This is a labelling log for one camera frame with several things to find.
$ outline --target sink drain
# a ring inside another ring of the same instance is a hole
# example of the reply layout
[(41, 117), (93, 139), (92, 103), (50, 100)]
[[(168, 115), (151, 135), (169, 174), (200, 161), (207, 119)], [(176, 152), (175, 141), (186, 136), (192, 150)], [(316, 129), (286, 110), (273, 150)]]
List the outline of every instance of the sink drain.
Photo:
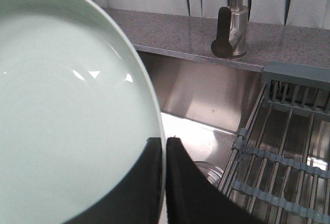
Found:
[(206, 161), (194, 161), (194, 163), (212, 185), (216, 187), (219, 185), (222, 169)]

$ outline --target gray silicone rack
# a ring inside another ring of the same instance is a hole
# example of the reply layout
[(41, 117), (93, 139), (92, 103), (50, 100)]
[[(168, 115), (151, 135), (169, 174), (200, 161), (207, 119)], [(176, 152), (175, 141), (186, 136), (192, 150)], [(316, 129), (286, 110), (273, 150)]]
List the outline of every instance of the gray silicone rack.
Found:
[(219, 190), (266, 223), (330, 224), (330, 70), (271, 62)]

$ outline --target faucet handle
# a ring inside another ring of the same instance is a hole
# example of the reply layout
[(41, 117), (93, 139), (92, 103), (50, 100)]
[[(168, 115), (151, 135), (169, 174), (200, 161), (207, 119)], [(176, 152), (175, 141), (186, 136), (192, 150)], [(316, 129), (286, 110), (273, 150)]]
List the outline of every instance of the faucet handle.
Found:
[(211, 45), (211, 50), (219, 58), (229, 58), (233, 47), (229, 42), (230, 21), (232, 11), (228, 7), (221, 7), (218, 14), (217, 38)]

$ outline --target faucet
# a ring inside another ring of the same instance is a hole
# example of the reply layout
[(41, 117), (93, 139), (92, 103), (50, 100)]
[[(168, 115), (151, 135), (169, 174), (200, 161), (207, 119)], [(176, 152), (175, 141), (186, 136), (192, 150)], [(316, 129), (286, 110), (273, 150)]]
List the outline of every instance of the faucet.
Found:
[(229, 0), (218, 14), (217, 38), (211, 50), (219, 58), (234, 58), (246, 54), (246, 29), (249, 10), (243, 0)]

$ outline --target sink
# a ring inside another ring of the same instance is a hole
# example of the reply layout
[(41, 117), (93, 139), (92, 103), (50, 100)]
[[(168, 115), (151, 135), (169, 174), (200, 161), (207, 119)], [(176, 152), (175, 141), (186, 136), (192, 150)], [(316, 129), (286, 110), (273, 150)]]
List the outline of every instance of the sink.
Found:
[[(236, 133), (248, 121), (259, 94), (261, 73), (138, 53), (156, 91), (166, 138), (179, 137), (210, 183), (217, 185)], [(167, 223), (165, 203), (159, 223)]]
[[(328, 223), (317, 220), (330, 218), (330, 177), (320, 171), (330, 168), (329, 70), (274, 62), (264, 68), (261, 87), (261, 73), (139, 54), (158, 97), (166, 137), (182, 140), (211, 184), (267, 223)], [(279, 71), (272, 71), (274, 66)], [(246, 135), (240, 128), (247, 126)], [(232, 160), (237, 136), (248, 137), (240, 163)], [(260, 152), (252, 155), (252, 149)], [(298, 164), (288, 165), (293, 161)], [(299, 212), (259, 193), (294, 203)], [(165, 206), (160, 223), (167, 223)]]

